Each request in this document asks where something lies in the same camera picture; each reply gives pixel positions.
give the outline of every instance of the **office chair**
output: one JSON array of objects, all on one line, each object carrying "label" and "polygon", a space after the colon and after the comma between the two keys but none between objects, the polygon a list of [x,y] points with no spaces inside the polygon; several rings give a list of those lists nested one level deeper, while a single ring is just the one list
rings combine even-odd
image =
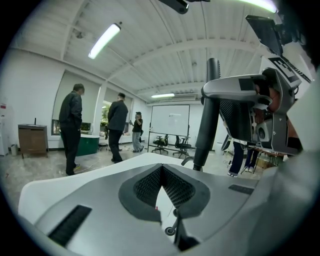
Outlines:
[{"label": "office chair", "polygon": [[176,135],[175,137],[176,137],[176,141],[174,146],[177,149],[179,149],[179,152],[175,152],[173,153],[173,155],[180,154],[179,158],[181,158],[182,155],[189,156],[189,154],[187,153],[187,150],[191,149],[191,145],[187,144],[188,137],[182,138],[182,143],[180,143],[180,138],[178,135]]},{"label": "office chair", "polygon": [[166,134],[164,136],[164,138],[161,138],[162,136],[157,136],[157,139],[153,141],[153,144],[156,144],[158,146],[158,148],[155,148],[154,150],[152,150],[151,152],[155,152],[155,151],[159,151],[160,152],[160,155],[161,155],[161,151],[163,152],[167,152],[167,150],[165,150],[163,147],[166,147],[168,146],[168,134]]}]

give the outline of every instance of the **fluorescent ceiling light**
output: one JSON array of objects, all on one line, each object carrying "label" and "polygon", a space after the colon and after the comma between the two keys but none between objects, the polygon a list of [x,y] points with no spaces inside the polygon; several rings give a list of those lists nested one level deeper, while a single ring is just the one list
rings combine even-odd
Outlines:
[{"label": "fluorescent ceiling light", "polygon": [[277,7],[271,0],[239,0],[242,2],[246,2],[249,4],[253,4],[255,6],[259,6],[261,8],[264,8],[272,13],[277,12]]},{"label": "fluorescent ceiling light", "polygon": [[106,44],[120,32],[120,29],[121,28],[117,24],[113,23],[92,47],[88,57],[95,59]]},{"label": "fluorescent ceiling light", "polygon": [[152,98],[165,98],[165,97],[174,97],[174,93],[167,93],[167,94],[158,94],[158,95],[152,95]]}]

